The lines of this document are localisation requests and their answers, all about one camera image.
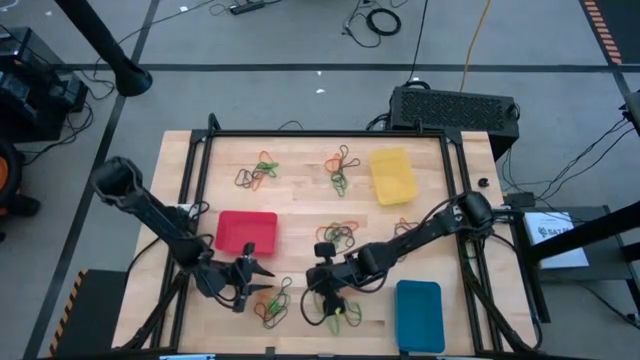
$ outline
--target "concrete floor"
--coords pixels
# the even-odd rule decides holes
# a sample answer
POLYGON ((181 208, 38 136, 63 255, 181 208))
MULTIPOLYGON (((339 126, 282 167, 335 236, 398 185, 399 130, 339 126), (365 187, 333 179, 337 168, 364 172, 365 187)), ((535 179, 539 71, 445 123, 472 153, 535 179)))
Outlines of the concrete floor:
MULTIPOLYGON (((379 2, 386 5, 388 0, 379 2)), ((155 19, 179 12, 180 6, 199 3, 160 1, 155 19)), ((142 26, 155 0, 94 0, 91 4, 119 39, 142 26)), ((410 64, 422 4, 409 1, 398 9, 402 31, 382 39, 376 49, 360 48, 341 35, 341 24, 355 0, 285 0, 238 17, 214 17, 206 5, 153 26, 140 62, 325 64, 327 68, 336 64, 410 64)), ((429 1, 418 62, 463 64, 483 4, 480 0, 429 1)), ((53 1, 21 1, 0 13, 0 23, 31 26, 67 63, 90 64, 97 59, 53 1)), ((375 40, 358 27, 364 24, 354 23, 362 41, 375 40)), ((124 42, 123 49, 132 54, 136 41, 137 35, 124 42)), ((544 69, 548 72, 504 67, 495 72, 471 72, 467 78, 466 91, 513 96, 521 105, 521 137, 513 148, 513 174, 518 181, 554 176, 621 117, 617 108, 623 102, 622 95, 612 74, 587 68, 584 72, 562 72, 554 67, 607 64, 578 0, 494 0, 472 63, 547 66, 544 69)), ((393 87, 408 76, 406 71, 366 71, 363 67, 327 71, 322 66, 317 69, 321 72, 225 72, 216 67, 209 71, 156 71, 153 87, 140 97, 116 100, 114 94, 100 102, 90 100, 94 125, 74 144, 56 148, 25 168, 25 192, 42 201, 40 214, 0 225, 9 234, 0 244, 0 358, 24 355, 110 118, 117 120, 117 127, 108 155, 131 158, 148 185, 157 160, 157 152, 149 149, 158 149, 166 130, 203 128, 210 112, 217 114, 225 129, 274 129, 288 120, 298 120, 307 129, 363 129, 386 110, 393 87)), ((457 90, 461 72, 441 70, 417 72, 415 76, 435 89, 457 90)), ((100 72, 98 77, 109 78, 110 73, 100 72)), ((640 88, 640 74, 628 73, 624 78, 632 90, 640 88)), ((104 91, 100 85, 92 88, 104 91)), ((567 183, 550 202, 555 206, 608 204, 617 209, 639 199, 640 189, 635 185, 640 158, 633 155, 639 150, 640 143, 632 133, 602 163, 567 183)), ((597 148, 584 164, 602 151, 597 148)), ((133 256, 139 223, 94 199, 81 230, 41 355, 53 336, 77 272, 83 268, 125 270, 133 256)), ((624 240, 636 241, 633 236, 624 240)), ((634 310, 624 284, 591 285, 623 312, 634 310)), ((640 359, 637 331, 584 290, 550 285, 544 292, 553 321, 543 325, 543 350, 598 359, 640 359)))

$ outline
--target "yellow container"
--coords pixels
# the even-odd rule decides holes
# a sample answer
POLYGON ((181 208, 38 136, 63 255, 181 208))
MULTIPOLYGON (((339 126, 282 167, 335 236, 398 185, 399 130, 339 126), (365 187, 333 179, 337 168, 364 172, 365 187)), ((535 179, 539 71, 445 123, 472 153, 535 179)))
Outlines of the yellow container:
POLYGON ((374 151, 370 163, 380 205, 403 204, 418 195, 407 150, 394 148, 374 151))

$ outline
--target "blue container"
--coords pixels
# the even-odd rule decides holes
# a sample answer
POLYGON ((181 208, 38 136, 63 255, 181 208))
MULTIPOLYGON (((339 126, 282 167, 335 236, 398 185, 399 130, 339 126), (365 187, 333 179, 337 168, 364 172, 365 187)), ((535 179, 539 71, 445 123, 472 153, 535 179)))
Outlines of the blue container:
POLYGON ((400 280, 396 285, 396 341, 407 352, 444 352, 442 290, 434 282, 400 280))

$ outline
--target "wooden tabletop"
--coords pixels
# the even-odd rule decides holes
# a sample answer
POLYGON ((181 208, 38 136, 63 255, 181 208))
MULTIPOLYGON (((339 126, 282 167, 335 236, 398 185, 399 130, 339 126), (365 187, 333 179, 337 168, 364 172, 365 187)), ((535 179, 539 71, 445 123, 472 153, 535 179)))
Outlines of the wooden tabletop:
MULTIPOLYGON (((151 192, 165 204, 175 204, 180 190, 190 132, 166 132, 160 149, 151 192)), ((464 149, 471 182, 489 179, 490 186, 481 191, 492 203, 502 204, 502 194, 496 174, 489 140, 485 133, 464 133, 464 149)), ((450 147, 457 190, 460 191, 455 150, 450 147)), ((200 156, 197 156, 199 168, 200 156)), ((190 198, 193 198, 193 176, 190 198)), ((363 312, 360 326, 352 328, 341 320, 340 335, 332 335, 325 325, 308 325, 300 313, 300 296, 306 286, 305 271, 318 262, 314 257, 315 231, 319 226, 347 220, 357 221, 356 246, 372 241, 387 241, 393 237, 394 224, 404 217, 419 221, 437 203, 448 198, 442 155, 438 140, 425 138, 249 138, 219 137, 213 142, 204 200, 211 204, 200 221, 199 233, 216 234, 218 217, 223 210, 269 211, 278 214, 276 252, 259 258, 261 265, 275 278, 255 276, 254 283, 273 284, 273 290, 254 294, 246 311, 236 314, 204 298, 190 284, 185 310, 181 352, 264 353, 273 346, 277 354, 397 354, 394 333, 394 290, 399 280, 434 281, 442 288, 444 311, 445 353, 472 355, 473 343, 463 292, 455 238, 438 239, 409 254, 390 272, 385 286, 375 294, 360 294, 343 289, 341 294, 357 302, 363 312), (324 162, 338 152, 339 146, 349 146, 349 158, 357 157, 362 164, 348 168, 346 195, 340 198, 333 189, 324 162), (408 204, 380 206, 376 200, 369 168, 372 151, 403 147, 409 153, 418 196, 408 204), (267 150, 279 163, 277 178, 266 178, 257 191, 234 185, 241 168, 253 169, 258 154, 267 150), (256 302, 268 300, 279 290, 283 277, 291 277, 291 295, 287 317, 274 329, 267 330, 254 314, 256 302)), ((506 225, 496 225, 496 232, 511 239, 506 225)), ((142 227, 137 250, 151 242, 155 235, 142 227)), ((125 343, 145 321, 158 300, 167 254, 164 243, 152 248, 138 261, 131 272, 125 291, 113 345, 125 343)), ((488 240, 485 254, 496 306, 511 326, 528 344, 535 343, 529 307, 515 254, 504 244, 488 240)), ((231 260, 234 256, 216 251, 215 259, 231 260)), ((307 297, 305 309, 317 319, 319 314, 307 297)), ((485 348, 491 348, 486 314, 478 303, 485 348)), ((167 313, 162 344, 168 344, 173 307, 167 313)))

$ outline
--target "red container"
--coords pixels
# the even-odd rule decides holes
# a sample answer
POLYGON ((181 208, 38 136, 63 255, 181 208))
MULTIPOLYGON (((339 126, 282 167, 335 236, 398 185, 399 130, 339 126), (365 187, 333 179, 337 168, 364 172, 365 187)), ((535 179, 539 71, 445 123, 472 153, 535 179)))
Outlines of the red container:
POLYGON ((269 212, 223 211, 218 220, 215 247, 242 254, 248 242, 255 243, 256 255, 271 255, 275 250, 278 215, 269 212))

